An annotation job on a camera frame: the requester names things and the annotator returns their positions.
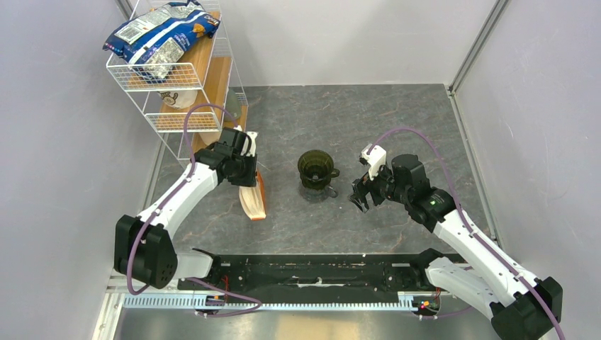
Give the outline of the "aluminium corner frame post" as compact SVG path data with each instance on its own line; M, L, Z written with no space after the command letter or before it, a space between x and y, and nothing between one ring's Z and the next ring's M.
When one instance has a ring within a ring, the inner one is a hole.
M492 9L487 15L484 24L479 30L475 40L470 46L463 62L461 63L456 75L454 76L450 85L448 85L447 90L451 95L455 95L459 90L460 86L463 84L464 79L472 68L473 64L476 62L481 50L485 47L490 35L495 29L498 21L501 19L503 13L505 12L507 6L510 4L509 0L497 0L493 4Z

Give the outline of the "dark green coffee dripper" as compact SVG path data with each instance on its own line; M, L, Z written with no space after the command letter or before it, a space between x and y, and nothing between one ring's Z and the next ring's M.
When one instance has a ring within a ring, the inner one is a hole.
M316 191L325 190L331 180L340 175L340 170L334 166L333 158L319 149L309 150L300 155L297 169L301 185Z

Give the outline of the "blue snack bag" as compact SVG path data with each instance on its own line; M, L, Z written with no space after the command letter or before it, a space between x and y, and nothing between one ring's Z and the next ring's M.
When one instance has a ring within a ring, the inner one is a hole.
M116 28L102 49L124 60L145 81L157 84L202 38L212 38L221 21L199 1L169 2Z

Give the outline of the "grey green cone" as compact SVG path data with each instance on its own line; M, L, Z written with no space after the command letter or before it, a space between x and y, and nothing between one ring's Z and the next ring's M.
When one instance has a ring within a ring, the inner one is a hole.
M237 93L234 89L228 89L225 102L225 109L229 113L229 115L225 116L225 120L228 122L238 120L242 115L241 105L238 100Z

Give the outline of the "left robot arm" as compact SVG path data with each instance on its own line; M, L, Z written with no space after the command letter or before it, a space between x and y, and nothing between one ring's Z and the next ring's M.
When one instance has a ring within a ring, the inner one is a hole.
M172 237L197 204L222 182L255 188L256 132L224 128L219 140L191 156L178 180L148 208L116 223L113 268L128 281L162 289L172 280L195 278L205 289L223 278L215 255L201 249L177 251Z

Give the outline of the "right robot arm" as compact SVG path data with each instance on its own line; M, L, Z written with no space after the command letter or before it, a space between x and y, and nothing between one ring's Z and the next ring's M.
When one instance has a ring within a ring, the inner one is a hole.
M469 268L460 268L433 249L409 270L419 290L441 288L478 310L501 339L540 339L555 330L560 339L563 288L552 277L538 278L488 238L447 191L432 186L417 156L386 161L380 147L365 149L359 161L368 171L353 181L350 201L360 211L384 201L400 203L412 220L446 242Z

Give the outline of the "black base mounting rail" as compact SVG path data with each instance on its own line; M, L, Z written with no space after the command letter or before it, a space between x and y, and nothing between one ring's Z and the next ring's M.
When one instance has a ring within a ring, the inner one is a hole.
M436 295L410 263L417 254L229 254L205 282L263 304L395 302L399 292Z

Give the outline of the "clear glass coffee server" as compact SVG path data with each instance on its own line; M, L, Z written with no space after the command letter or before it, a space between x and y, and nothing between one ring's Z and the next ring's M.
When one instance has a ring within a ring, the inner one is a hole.
M298 192L301 198L309 203L320 203L328 198L336 198L339 195L339 193L331 185L327 185L323 189L317 190L306 188L300 183L298 185Z

